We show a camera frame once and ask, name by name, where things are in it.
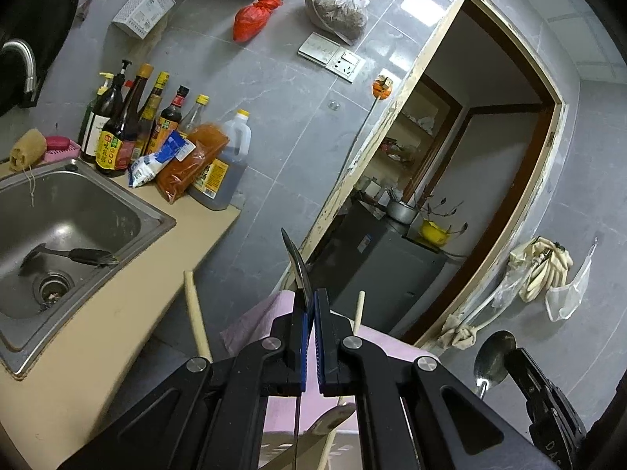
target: metal screw cap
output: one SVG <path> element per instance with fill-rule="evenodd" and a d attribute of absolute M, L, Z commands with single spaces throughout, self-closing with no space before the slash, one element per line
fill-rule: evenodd
<path fill-rule="evenodd" d="M 357 348 L 361 347 L 361 345 L 363 344 L 363 341 L 357 336 L 346 336 L 342 340 L 342 343 L 346 348 L 350 348 L 351 350 L 356 350 Z"/>
<path fill-rule="evenodd" d="M 261 346 L 266 350 L 278 350 L 281 348 L 281 340 L 279 338 L 265 338 L 261 342 Z"/>
<path fill-rule="evenodd" d="M 205 371 L 207 367 L 207 361 L 202 357 L 194 357 L 187 361 L 185 364 L 187 371 L 191 371 L 192 373 L 200 373 L 201 371 Z"/>
<path fill-rule="evenodd" d="M 433 357 L 420 357 L 418 359 L 418 367 L 422 371 L 433 371 L 436 367 L 438 367 L 438 361 L 436 361 Z"/>

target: wooden door frame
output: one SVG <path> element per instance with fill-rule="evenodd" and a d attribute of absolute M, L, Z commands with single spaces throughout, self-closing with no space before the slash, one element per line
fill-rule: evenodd
<path fill-rule="evenodd" d="M 455 122 L 457 122 L 457 118 L 459 117 L 460 112 L 462 112 L 462 105 L 457 102 L 457 99 L 453 97 L 449 92 L 444 90 L 443 87 L 441 87 L 426 74 L 423 74 L 420 77 L 418 83 L 423 83 L 429 90 L 435 93 L 435 95 L 437 95 L 448 105 L 449 109 L 446 113 L 446 116 L 444 117 L 440 129 L 438 129 L 438 133 L 435 135 L 433 141 L 431 142 L 431 146 L 427 150 L 426 154 L 424 154 L 422 161 L 420 161 L 414 167 L 411 173 L 410 180 L 405 186 L 405 189 L 403 189 L 401 200 L 405 203 L 410 202 L 412 196 L 416 192 L 416 189 L 429 172 L 429 169 L 435 161 L 435 158 L 438 156 L 438 153 L 440 153 L 440 150 L 444 146 L 444 143 L 446 143 L 446 139 L 451 133 Z"/>
<path fill-rule="evenodd" d="M 477 7 L 477 9 L 475 9 L 476 15 L 472 15 L 473 5 Z M 534 84 L 532 84 L 532 86 L 534 86 L 534 89 L 537 88 L 541 90 L 542 96 L 540 99 L 543 103 L 551 103 L 554 106 L 550 118 L 549 134 L 540 146 L 537 161 L 532 164 L 531 175 L 529 175 L 526 185 L 523 186 L 520 198 L 509 219 L 506 221 L 502 232 L 498 235 L 490 251 L 485 255 L 479 268 L 462 288 L 460 294 L 417 340 L 410 341 L 410 343 L 417 346 L 437 336 L 448 314 L 459 308 L 478 287 L 481 287 L 483 279 L 495 273 L 495 267 L 498 264 L 497 259 L 501 258 L 502 255 L 507 255 L 507 249 L 514 244 L 513 238 L 524 221 L 532 202 L 537 197 L 536 195 L 540 191 L 540 188 L 544 187 L 548 171 L 550 171 L 551 166 L 553 166 L 557 153 L 556 144 L 559 140 L 555 141 L 554 136 L 559 136 L 564 126 L 566 116 L 564 100 L 560 96 L 556 84 L 545 71 L 537 51 L 491 0 L 454 0 L 449 6 L 446 14 L 440 20 L 438 26 L 416 58 L 407 78 L 405 78 L 400 86 L 394 87 L 394 93 L 391 96 L 392 101 L 382 112 L 369 135 L 366 136 L 363 145 L 357 151 L 357 154 L 355 154 L 355 158 L 350 163 L 341 181 L 338 182 L 333 188 L 333 191 L 331 191 L 321 212 L 300 247 L 303 258 L 307 260 L 338 210 L 349 196 L 353 186 L 371 161 L 379 144 L 388 134 L 394 120 L 400 113 L 400 110 L 421 76 L 424 74 L 427 65 L 432 60 L 437 48 L 444 39 L 444 35 L 450 28 L 457 14 L 462 10 L 462 7 L 465 7 L 466 13 L 475 21 L 481 21 L 481 27 L 484 28 L 484 30 L 487 29 L 488 33 L 491 35 L 500 34 L 511 42 L 506 43 L 504 50 L 508 54 L 510 52 L 514 54 L 514 61 L 523 74 L 533 72 L 537 76 L 534 81 L 536 86 L 534 86 Z M 293 282 L 294 276 L 290 271 L 290 267 L 287 266 L 275 289 L 288 288 Z"/>

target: red plastic bag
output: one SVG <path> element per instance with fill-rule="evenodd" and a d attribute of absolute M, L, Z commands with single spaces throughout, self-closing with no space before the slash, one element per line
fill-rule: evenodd
<path fill-rule="evenodd" d="M 270 19 L 272 11 L 281 5 L 281 0 L 257 0 L 252 5 L 239 9 L 233 23 L 233 40 L 246 42 L 255 37 Z"/>

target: faucet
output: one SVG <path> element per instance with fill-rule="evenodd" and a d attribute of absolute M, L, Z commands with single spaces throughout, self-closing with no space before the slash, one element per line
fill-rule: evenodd
<path fill-rule="evenodd" d="M 22 57 L 24 67 L 26 67 L 26 81 L 24 81 L 23 108 L 30 108 L 36 95 L 37 73 L 35 70 L 35 55 L 33 50 L 25 40 L 11 39 L 4 43 L 0 54 L 5 51 L 16 51 Z"/>

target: spatula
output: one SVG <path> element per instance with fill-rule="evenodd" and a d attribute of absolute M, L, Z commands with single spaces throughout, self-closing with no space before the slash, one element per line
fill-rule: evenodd
<path fill-rule="evenodd" d="M 71 251 L 55 251 L 53 249 L 46 248 L 46 244 L 39 244 L 26 257 L 22 260 L 21 267 L 24 267 L 26 263 L 32 260 L 38 254 L 54 254 L 57 256 L 65 256 L 77 263 L 84 263 L 86 265 L 117 265 L 120 260 L 111 254 L 109 251 L 101 251 L 100 249 L 84 249 L 74 248 Z"/>

